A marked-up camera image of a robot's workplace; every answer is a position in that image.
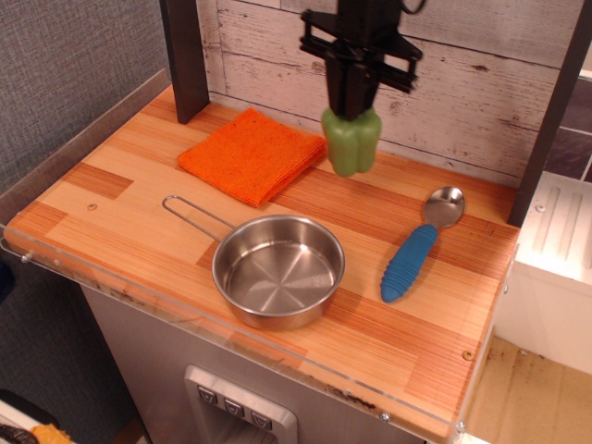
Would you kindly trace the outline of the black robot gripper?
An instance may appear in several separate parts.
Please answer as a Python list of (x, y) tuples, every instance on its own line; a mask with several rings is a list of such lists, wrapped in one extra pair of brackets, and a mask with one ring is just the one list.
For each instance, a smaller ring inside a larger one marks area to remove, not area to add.
[(325, 60), (329, 107), (349, 121), (369, 109), (378, 84), (408, 93), (423, 53), (399, 32), (402, 1), (339, 1), (335, 13), (301, 14), (301, 49)]

